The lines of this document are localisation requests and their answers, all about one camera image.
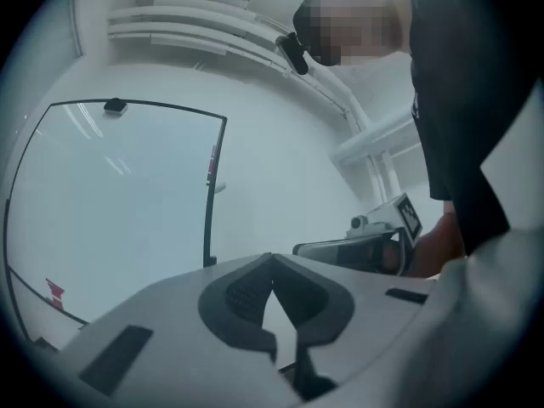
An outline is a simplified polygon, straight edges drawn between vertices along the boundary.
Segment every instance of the red sign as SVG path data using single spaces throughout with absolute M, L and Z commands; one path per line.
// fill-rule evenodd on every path
M 58 309 L 64 309 L 62 307 L 61 296 L 65 292 L 65 290 L 63 288 L 60 288 L 59 286 L 57 286 L 55 283 L 53 283 L 51 280 L 48 280 L 47 278 L 45 279 L 45 281 L 48 282 L 49 289 L 51 290 L 51 296 L 53 297 L 53 298 L 48 297 L 49 301 L 51 301 L 53 305 L 57 307 Z

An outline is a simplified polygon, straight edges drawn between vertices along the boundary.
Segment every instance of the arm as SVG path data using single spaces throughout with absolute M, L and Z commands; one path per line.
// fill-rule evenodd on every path
M 428 278 L 438 274 L 447 262 L 464 256 L 455 209 L 451 201 L 446 201 L 442 218 L 417 242 L 411 275 Z

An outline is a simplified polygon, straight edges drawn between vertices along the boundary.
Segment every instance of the black shirt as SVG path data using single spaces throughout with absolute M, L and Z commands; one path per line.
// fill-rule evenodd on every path
M 532 45 L 517 20 L 527 8 L 513 0 L 411 1 L 412 115 L 430 195 L 453 201 L 470 253 L 508 229 L 480 166 L 536 80 Z

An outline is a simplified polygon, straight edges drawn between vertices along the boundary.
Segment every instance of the gray surface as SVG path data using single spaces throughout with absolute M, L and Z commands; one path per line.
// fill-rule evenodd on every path
M 336 383 L 344 382 L 381 355 L 422 308 L 417 303 L 385 296 L 385 292 L 398 287 L 411 292 L 430 293 L 436 282 L 369 274 L 297 256 L 285 257 L 336 281 L 354 297 L 354 316 L 340 337 L 334 343 L 309 351 L 316 370 Z
M 86 327 L 60 354 L 79 372 L 127 325 L 152 328 L 150 341 L 113 394 L 127 406 L 282 407 L 298 396 L 267 354 L 228 347 L 198 314 L 210 282 L 253 261 L 221 263 L 146 287 Z
M 334 343 L 311 348 L 319 375 L 338 388 L 308 407 L 418 406 L 459 402 L 502 362 L 528 325 L 544 284 L 544 230 L 513 231 L 438 281 L 367 274 L 284 256 L 347 288 L 355 312 Z M 147 287 L 85 328 L 61 354 L 80 371 L 126 325 L 155 330 L 113 400 L 130 406 L 275 406 L 301 400 L 265 354 L 228 348 L 202 324 L 200 292 L 250 263 L 243 258 Z M 384 293 L 429 293 L 420 306 Z
M 513 231 L 446 265 L 415 319 L 370 366 L 308 404 L 396 407 L 462 402 L 512 352 L 544 284 L 544 229 Z M 344 345 L 352 353 L 359 351 Z M 336 361 L 332 356 L 329 361 Z

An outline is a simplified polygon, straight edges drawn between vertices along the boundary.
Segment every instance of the black slot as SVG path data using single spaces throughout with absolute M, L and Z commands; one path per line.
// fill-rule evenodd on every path
M 127 326 L 79 377 L 95 390 L 111 396 L 152 334 L 152 330 L 141 326 Z
M 391 298 L 397 298 L 401 301 L 406 301 L 409 303 L 419 303 L 420 305 L 423 305 L 428 297 L 428 295 L 424 293 L 410 292 L 409 290 L 399 289 L 396 287 L 387 290 L 385 294 Z

